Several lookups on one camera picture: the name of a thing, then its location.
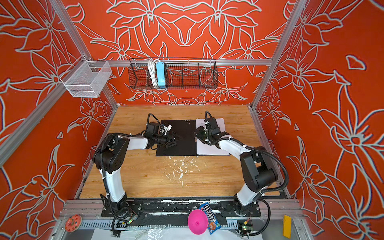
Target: white paper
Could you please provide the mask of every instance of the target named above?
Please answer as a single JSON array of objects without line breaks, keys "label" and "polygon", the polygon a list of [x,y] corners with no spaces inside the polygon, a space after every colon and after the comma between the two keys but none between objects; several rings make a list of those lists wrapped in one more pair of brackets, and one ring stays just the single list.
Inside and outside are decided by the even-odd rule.
[{"label": "white paper", "polygon": [[[203,126],[205,127],[204,123],[205,119],[198,118],[196,119],[196,128]],[[225,132],[225,124],[224,119],[222,118],[216,118],[216,122],[218,127],[220,128],[220,132]],[[229,152],[218,149],[216,146],[210,146],[208,144],[204,144],[200,142],[199,140],[196,141],[196,154],[197,155],[229,155]]]}]

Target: orange wallpaper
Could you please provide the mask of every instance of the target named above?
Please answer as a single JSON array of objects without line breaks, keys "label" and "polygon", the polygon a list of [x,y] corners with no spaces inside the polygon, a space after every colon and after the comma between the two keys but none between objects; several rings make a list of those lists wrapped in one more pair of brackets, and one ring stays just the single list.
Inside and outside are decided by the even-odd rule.
[{"label": "orange wallpaper", "polygon": [[1,1],[0,44],[2,144],[80,55],[45,0]]},{"label": "orange wallpaper", "polygon": [[0,169],[0,239],[48,239],[73,199],[112,114],[66,92]]},{"label": "orange wallpaper", "polygon": [[[0,2],[0,144],[60,84],[79,53],[49,1]],[[112,114],[66,92],[0,168],[0,239],[48,239]]]},{"label": "orange wallpaper", "polygon": [[315,239],[383,239],[382,1],[310,0],[257,106]]},{"label": "orange wallpaper", "polygon": [[[271,58],[294,6],[292,0],[63,3],[96,60],[148,56]],[[117,102],[124,105],[248,104],[265,70],[265,66],[219,68],[218,89],[185,92],[133,90],[127,69],[121,67],[114,69],[108,86]]]}]

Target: yellow block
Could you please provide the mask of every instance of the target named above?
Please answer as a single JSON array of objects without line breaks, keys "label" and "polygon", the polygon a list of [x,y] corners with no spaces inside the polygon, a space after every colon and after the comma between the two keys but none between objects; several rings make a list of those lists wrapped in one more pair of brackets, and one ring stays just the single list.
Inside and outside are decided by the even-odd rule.
[{"label": "yellow block", "polygon": [[283,236],[289,239],[291,238],[291,225],[292,225],[292,218],[290,216],[284,215]]}]

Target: metal rail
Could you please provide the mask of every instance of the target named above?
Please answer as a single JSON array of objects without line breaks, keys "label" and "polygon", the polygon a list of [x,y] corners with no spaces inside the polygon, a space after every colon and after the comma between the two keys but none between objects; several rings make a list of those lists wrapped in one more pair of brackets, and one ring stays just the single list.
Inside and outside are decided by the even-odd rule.
[{"label": "metal rail", "polygon": [[259,85],[259,88],[257,90],[257,93],[252,101],[252,108],[256,109],[256,105],[260,101],[263,92],[265,88],[267,87],[268,82],[270,81],[270,78],[272,77],[273,72],[275,71],[278,62],[280,61],[280,58],[284,52],[285,46],[288,43],[289,38],[291,37],[291,34],[293,32],[293,29],[295,28],[295,25],[297,23],[297,20],[300,17],[300,14],[302,10],[305,7],[305,4],[307,3],[307,0],[298,0],[295,3],[295,6],[293,7],[292,13],[290,17],[288,18],[288,21],[286,23],[286,26],[283,30],[283,33],[281,35],[280,41],[277,44],[276,50],[273,53],[272,56],[272,62],[267,69],[267,71],[264,74],[264,77],[262,79],[262,82]]},{"label": "metal rail", "polygon": [[[80,64],[76,64],[74,68],[64,77],[64,81],[70,79],[77,71]],[[8,158],[16,151],[16,149],[28,137],[36,125],[44,118],[48,111],[65,93],[66,89],[63,84],[59,83],[52,92],[44,98],[44,100],[29,114],[29,116],[16,128],[5,142],[0,146],[0,167],[8,160]]]},{"label": "metal rail", "polygon": [[[228,199],[217,199],[212,197],[211,201],[225,201]],[[289,215],[292,218],[304,218],[297,199],[266,199],[271,208],[271,219],[283,219],[284,215]],[[260,212],[262,216],[268,214],[267,207],[264,203],[259,202]],[[60,213],[59,219],[66,220],[68,217],[75,214],[80,214],[83,219],[112,219],[109,217],[101,217],[103,210],[101,199],[77,199],[68,200],[64,204],[63,210]],[[244,217],[231,217],[230,219],[244,219]]]},{"label": "metal rail", "polygon": [[[136,60],[135,63],[147,64],[146,60]],[[165,63],[201,63],[207,60],[190,59],[190,60],[162,60]],[[104,65],[105,61],[88,61],[91,67],[100,68]],[[111,67],[129,67],[130,61],[109,60]],[[272,63],[271,58],[267,59],[218,59],[216,60],[217,66],[269,66]]]}]

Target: wooden table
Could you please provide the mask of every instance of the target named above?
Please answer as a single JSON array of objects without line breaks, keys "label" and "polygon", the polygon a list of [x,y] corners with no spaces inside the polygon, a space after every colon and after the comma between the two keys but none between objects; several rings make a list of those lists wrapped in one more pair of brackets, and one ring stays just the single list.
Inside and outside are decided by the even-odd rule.
[{"label": "wooden table", "polygon": [[[206,110],[215,118],[223,118],[226,131],[234,138],[260,146],[247,106],[121,106],[109,132],[140,133],[146,128],[148,113],[161,121],[204,118]],[[244,184],[240,161],[234,156],[155,155],[151,149],[127,151],[121,178],[128,197],[233,196]],[[100,172],[93,166],[80,198],[99,198],[100,193],[106,194]]]}]

